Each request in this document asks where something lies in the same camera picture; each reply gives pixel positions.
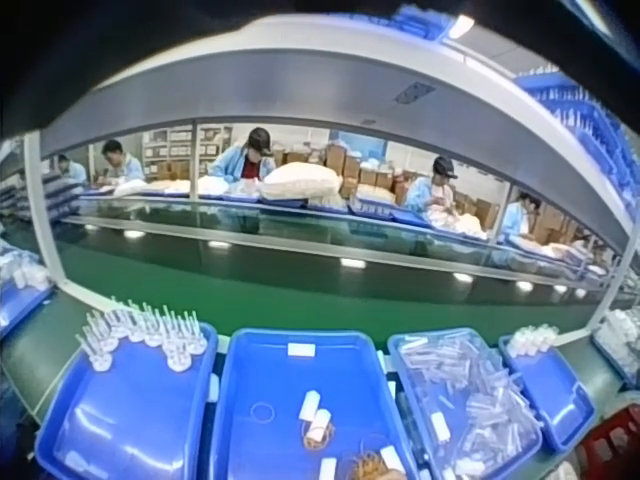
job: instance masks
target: plastic tray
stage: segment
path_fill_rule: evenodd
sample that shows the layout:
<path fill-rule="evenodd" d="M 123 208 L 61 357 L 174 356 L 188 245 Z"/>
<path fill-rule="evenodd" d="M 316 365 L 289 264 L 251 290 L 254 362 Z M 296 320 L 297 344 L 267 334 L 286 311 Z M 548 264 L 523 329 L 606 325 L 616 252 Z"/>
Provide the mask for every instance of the plastic tray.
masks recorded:
<path fill-rule="evenodd" d="M 101 190 L 99 188 L 89 188 L 82 192 L 83 197 L 107 197 L 113 193 L 115 188 L 109 190 Z"/>
<path fill-rule="evenodd" d="M 498 348 L 514 373 L 521 374 L 523 390 L 538 417 L 547 443 L 567 452 L 586 434 L 596 410 L 564 357 L 551 347 L 536 355 L 512 357 L 507 351 L 511 336 L 498 340 Z"/>
<path fill-rule="evenodd" d="M 313 344 L 309 356 L 289 356 Z M 322 451 L 302 443 L 305 395 L 320 393 L 335 434 Z M 362 449 L 393 444 L 409 478 L 417 478 L 409 441 L 371 340 L 356 332 L 240 330 L 232 339 L 213 428 L 209 479 L 318 478 L 324 457 L 346 478 Z"/>
<path fill-rule="evenodd" d="M 247 197 L 246 195 L 221 195 L 220 198 L 225 202 L 235 203 L 258 203 L 258 197 Z"/>
<path fill-rule="evenodd" d="M 318 205 L 307 204 L 307 210 L 312 212 L 332 213 L 334 215 L 349 215 L 349 207 L 345 205 L 344 208 L 329 208 L 320 207 Z"/>
<path fill-rule="evenodd" d="M 401 225 L 409 225 L 411 227 L 431 228 L 431 224 L 427 222 L 422 215 L 411 210 L 395 209 L 391 214 L 393 221 Z"/>
<path fill-rule="evenodd" d="M 207 350 L 182 373 L 160 348 L 128 340 L 104 373 L 77 355 L 36 439 L 38 463 L 60 480 L 195 478 L 218 344 L 216 331 L 201 327 Z"/>
<path fill-rule="evenodd" d="M 291 199 L 291 200 L 268 200 L 266 198 L 260 197 L 260 203 L 264 203 L 265 205 L 271 205 L 273 207 L 302 208 L 307 203 L 307 200 L 304 198 Z"/>
<path fill-rule="evenodd" d="M 624 380 L 624 383 L 628 388 L 632 390 L 640 389 L 640 375 L 638 379 L 630 377 L 627 372 L 625 372 L 624 369 L 620 366 L 617 360 L 613 358 L 609 351 L 604 348 L 604 346 L 598 341 L 595 334 L 591 334 L 591 343 L 593 343 L 593 346 L 596 347 L 596 349 L 602 354 L 604 358 L 607 359 L 613 369 L 618 372 L 618 375 L 620 375 L 620 378 Z"/>
<path fill-rule="evenodd" d="M 427 425 L 431 423 L 430 419 L 426 418 L 422 408 L 420 408 L 420 398 L 424 395 L 428 395 L 433 398 L 434 401 L 438 401 L 438 397 L 443 396 L 448 398 L 448 400 L 454 405 L 453 409 L 448 407 L 442 407 L 442 413 L 445 416 L 447 425 L 451 432 L 452 438 L 460 438 L 468 425 L 468 419 L 466 415 L 466 401 L 469 396 L 468 390 L 459 390 L 456 391 L 454 395 L 449 395 L 447 392 L 447 388 L 442 383 L 429 383 L 430 387 L 428 387 L 427 391 L 422 391 L 419 396 L 416 388 L 414 387 L 413 376 L 410 369 L 405 365 L 402 356 L 399 352 L 399 347 L 401 342 L 405 340 L 407 335 L 412 337 L 415 336 L 423 336 L 427 338 L 440 337 L 443 335 L 451 335 L 458 333 L 467 333 L 471 336 L 475 337 L 476 346 L 481 345 L 482 348 L 489 350 L 487 344 L 482 340 L 480 335 L 470 328 L 454 328 L 450 330 L 439 330 L 433 332 L 422 332 L 422 333 L 411 333 L 411 334 L 398 334 L 393 335 L 389 338 L 387 342 L 387 346 L 389 348 L 389 353 L 391 354 L 391 358 L 393 360 L 393 364 L 398 371 L 398 376 L 400 377 L 400 382 L 404 388 L 404 391 L 407 395 L 407 399 L 409 400 L 409 406 L 411 407 L 413 416 L 416 419 L 416 423 L 418 425 L 418 431 L 420 433 L 422 446 L 425 448 L 427 455 L 430 459 L 431 463 L 431 474 L 436 480 L 445 480 L 443 477 L 443 470 L 450 465 L 440 465 L 439 457 L 436 455 L 437 442 L 433 440 L 434 435 L 430 432 L 430 427 Z M 495 354 L 495 361 L 499 361 L 502 365 L 502 360 L 499 354 Z M 520 452 L 519 455 L 516 455 L 508 462 L 503 464 L 499 469 L 491 472 L 491 475 L 485 475 L 481 478 L 483 479 L 503 479 L 509 478 L 509 476 L 521 465 L 523 465 L 527 460 L 534 455 L 542 445 L 542 434 L 538 430 L 538 436 L 535 441 L 532 441 L 530 445 L 527 445 L 526 448 Z"/>
<path fill-rule="evenodd" d="M 46 290 L 33 287 L 19 289 L 13 280 L 0 287 L 0 312 L 6 315 L 9 324 L 0 327 L 0 340 L 33 312 L 53 293 L 53 286 Z"/>

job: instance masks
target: overhead light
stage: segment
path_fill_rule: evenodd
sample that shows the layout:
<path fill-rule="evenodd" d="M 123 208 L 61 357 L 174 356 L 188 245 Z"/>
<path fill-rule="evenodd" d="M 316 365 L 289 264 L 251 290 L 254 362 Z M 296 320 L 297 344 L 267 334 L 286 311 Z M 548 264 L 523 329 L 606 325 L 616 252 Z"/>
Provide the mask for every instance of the overhead light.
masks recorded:
<path fill-rule="evenodd" d="M 519 281 L 516 282 L 516 287 L 518 287 L 518 290 L 521 290 L 523 292 L 530 292 L 531 290 L 533 290 L 533 283 Z"/>
<path fill-rule="evenodd" d="M 136 238 L 141 238 L 146 235 L 145 232 L 141 232 L 140 230 L 125 230 L 124 236 L 131 240 L 135 240 Z"/>
<path fill-rule="evenodd" d="M 471 275 L 467 275 L 466 273 L 454 273 L 453 276 L 460 283 L 471 283 L 471 282 L 473 282 L 473 277 Z"/>
<path fill-rule="evenodd" d="M 467 33 L 473 27 L 475 20 L 471 17 L 467 17 L 466 15 L 458 15 L 458 19 L 456 23 L 453 24 L 453 27 L 449 30 L 449 38 L 460 38 L 462 35 Z"/>
<path fill-rule="evenodd" d="M 360 268 L 360 269 L 367 266 L 367 262 L 365 262 L 364 260 L 355 260 L 353 258 L 341 258 L 340 264 L 343 267 Z"/>
<path fill-rule="evenodd" d="M 227 250 L 231 246 L 230 243 L 219 242 L 217 240 L 211 240 L 208 245 L 210 248 L 217 248 L 219 250 Z"/>

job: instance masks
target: person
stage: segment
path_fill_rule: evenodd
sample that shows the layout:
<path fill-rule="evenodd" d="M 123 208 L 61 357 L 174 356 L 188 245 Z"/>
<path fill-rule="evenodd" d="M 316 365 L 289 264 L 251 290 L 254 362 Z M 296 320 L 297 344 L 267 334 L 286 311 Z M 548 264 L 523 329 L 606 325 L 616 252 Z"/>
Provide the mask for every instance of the person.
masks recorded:
<path fill-rule="evenodd" d="M 539 208 L 539 199 L 528 193 L 521 192 L 517 200 L 507 206 L 500 233 L 502 235 L 520 236 L 526 240 L 534 241 L 535 237 L 529 233 L 528 216 Z"/>
<path fill-rule="evenodd" d="M 63 177 L 70 178 L 74 182 L 87 183 L 87 171 L 78 162 L 74 162 L 66 155 L 58 155 L 58 170 Z"/>
<path fill-rule="evenodd" d="M 140 160 L 124 151 L 122 144 L 114 139 L 107 140 L 102 146 L 102 155 L 109 162 L 106 178 L 98 179 L 99 185 L 116 184 L 120 179 L 125 182 L 144 180 Z"/>
<path fill-rule="evenodd" d="M 231 184 L 241 179 L 264 180 L 275 168 L 271 158 L 271 135 L 264 128 L 256 127 L 249 132 L 244 145 L 230 147 L 218 157 L 209 175 L 222 177 Z"/>
<path fill-rule="evenodd" d="M 416 213 L 424 213 L 429 208 L 438 206 L 453 214 L 453 190 L 449 182 L 458 178 L 453 162 L 447 157 L 436 157 L 432 170 L 430 180 L 420 177 L 411 184 L 404 206 Z"/>

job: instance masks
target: cardboard box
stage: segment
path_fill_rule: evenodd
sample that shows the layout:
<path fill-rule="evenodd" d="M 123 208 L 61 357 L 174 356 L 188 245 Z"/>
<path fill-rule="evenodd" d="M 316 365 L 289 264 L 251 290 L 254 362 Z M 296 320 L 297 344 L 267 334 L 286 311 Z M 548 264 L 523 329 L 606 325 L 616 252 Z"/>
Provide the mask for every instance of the cardboard box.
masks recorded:
<path fill-rule="evenodd" d="M 287 153 L 287 163 L 293 162 L 303 162 L 306 163 L 309 160 L 308 153 L 299 153 L 299 152 L 288 152 Z"/>
<path fill-rule="evenodd" d="M 381 171 L 376 176 L 376 187 L 391 191 L 393 185 L 393 171 Z"/>
<path fill-rule="evenodd" d="M 486 200 L 476 200 L 476 217 L 480 220 L 480 225 L 485 230 L 491 230 L 496 218 L 498 218 L 498 210 L 500 207 Z"/>
<path fill-rule="evenodd" d="M 376 170 L 360 170 L 360 183 L 363 185 L 376 186 L 376 180 L 378 178 L 378 172 Z"/>
<path fill-rule="evenodd" d="M 356 157 L 347 155 L 344 161 L 344 169 L 342 172 L 344 177 L 358 178 L 360 176 L 360 162 Z"/>
<path fill-rule="evenodd" d="M 281 167 L 282 165 L 287 163 L 286 154 L 284 150 L 274 150 L 273 161 L 276 164 L 276 168 Z"/>
<path fill-rule="evenodd" d="M 395 186 L 395 194 L 396 194 L 396 205 L 404 205 L 404 202 L 407 199 L 407 192 L 409 191 L 409 184 L 406 182 L 396 183 Z"/>
<path fill-rule="evenodd" d="M 358 179 L 353 177 L 345 177 L 342 179 L 342 186 L 340 187 L 340 196 L 345 199 L 351 198 L 351 195 L 356 193 L 358 189 Z"/>
<path fill-rule="evenodd" d="M 344 164 L 347 158 L 347 151 L 339 145 L 328 145 L 326 151 L 326 166 L 338 175 L 342 175 Z"/>

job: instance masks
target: black cap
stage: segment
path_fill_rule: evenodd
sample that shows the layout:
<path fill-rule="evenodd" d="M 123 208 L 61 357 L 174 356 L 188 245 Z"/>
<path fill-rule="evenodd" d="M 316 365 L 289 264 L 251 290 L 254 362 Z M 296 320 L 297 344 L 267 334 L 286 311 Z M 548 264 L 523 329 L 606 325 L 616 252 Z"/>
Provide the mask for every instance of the black cap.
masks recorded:
<path fill-rule="evenodd" d="M 247 146 L 260 152 L 261 155 L 271 155 L 271 135 L 262 127 L 256 127 L 249 133 Z"/>
<path fill-rule="evenodd" d="M 458 178 L 453 169 L 453 162 L 447 157 L 436 157 L 433 161 L 433 173 L 447 178 Z"/>

